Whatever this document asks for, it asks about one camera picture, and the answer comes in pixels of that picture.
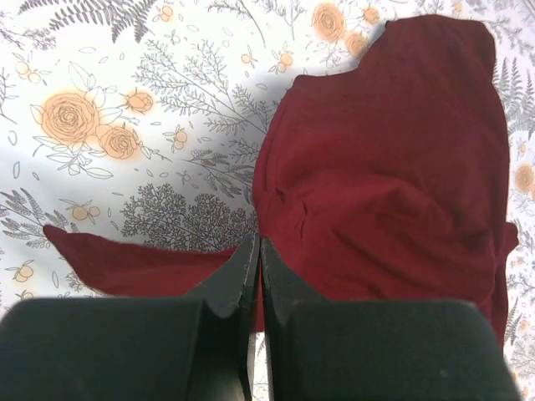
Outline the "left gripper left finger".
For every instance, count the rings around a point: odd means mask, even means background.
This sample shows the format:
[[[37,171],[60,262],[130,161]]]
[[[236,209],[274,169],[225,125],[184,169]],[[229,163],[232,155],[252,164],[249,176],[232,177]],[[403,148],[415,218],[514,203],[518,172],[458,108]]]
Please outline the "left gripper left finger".
[[[4,400],[249,400],[260,240],[182,297],[38,298],[1,321]]]

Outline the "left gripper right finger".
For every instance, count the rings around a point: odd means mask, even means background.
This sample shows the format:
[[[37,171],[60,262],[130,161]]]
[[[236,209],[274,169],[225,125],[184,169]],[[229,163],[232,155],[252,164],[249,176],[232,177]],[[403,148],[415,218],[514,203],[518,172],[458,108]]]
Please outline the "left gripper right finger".
[[[273,400],[517,400],[488,321],[454,300],[332,302],[261,244]]]

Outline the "dark red t shirt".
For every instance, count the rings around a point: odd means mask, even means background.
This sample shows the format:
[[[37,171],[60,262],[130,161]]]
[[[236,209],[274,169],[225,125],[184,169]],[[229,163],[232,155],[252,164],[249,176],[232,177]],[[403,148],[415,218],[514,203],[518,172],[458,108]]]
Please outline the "dark red t shirt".
[[[349,72],[298,76],[252,183],[261,236],[333,301],[458,298],[503,339],[507,122],[483,23],[390,21]]]

